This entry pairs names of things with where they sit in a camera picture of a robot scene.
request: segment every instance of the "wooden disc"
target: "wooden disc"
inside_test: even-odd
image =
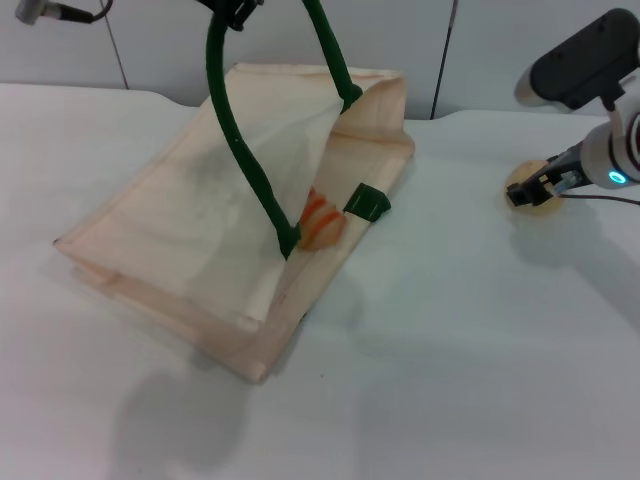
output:
[[[526,180],[531,175],[533,175],[538,170],[540,170],[542,167],[544,167],[546,164],[547,162],[545,162],[544,160],[533,160],[530,162],[525,162],[520,164],[513,172],[511,172],[511,175],[509,175],[504,185],[504,191],[505,191],[504,198],[505,198],[505,201],[507,202],[507,205],[509,205],[509,207],[513,211],[516,211],[518,213],[524,213],[526,215],[535,215],[537,217],[540,217],[540,216],[550,215],[560,210],[560,207],[562,207],[562,204],[564,203],[564,198],[553,197],[547,200],[546,202],[544,202],[542,205],[538,205],[537,207],[533,207],[531,205],[522,205],[521,207],[515,207],[506,194],[507,187],[509,185],[512,185],[514,183],[520,183]]]

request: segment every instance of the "white table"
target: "white table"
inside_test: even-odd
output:
[[[194,110],[12,85],[0,105],[0,478],[638,478],[640,210],[576,200],[540,221],[501,199],[515,165],[602,118],[408,122],[392,213],[253,387],[78,286],[50,246]]]

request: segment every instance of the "brown paper bag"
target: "brown paper bag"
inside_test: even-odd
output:
[[[227,74],[238,125],[292,225],[312,186],[342,208],[361,183],[389,192],[413,155],[402,76],[350,73],[364,94],[342,115],[326,67],[238,65]],[[338,245],[285,260],[206,101],[56,247],[93,287],[259,381],[369,227],[346,215]]]

